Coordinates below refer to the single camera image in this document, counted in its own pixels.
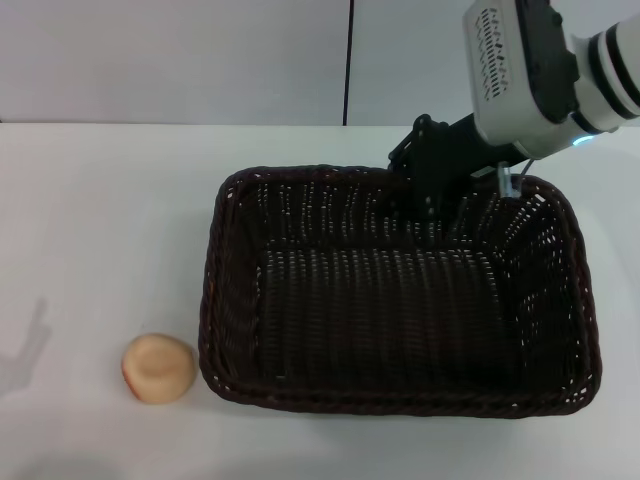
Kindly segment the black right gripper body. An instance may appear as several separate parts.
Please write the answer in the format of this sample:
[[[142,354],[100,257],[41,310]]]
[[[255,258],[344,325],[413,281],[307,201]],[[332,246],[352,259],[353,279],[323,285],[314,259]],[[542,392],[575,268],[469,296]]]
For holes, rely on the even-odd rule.
[[[473,115],[456,123],[418,118],[418,196],[442,199],[461,196],[471,175],[495,165],[501,148],[489,145],[478,133]]]

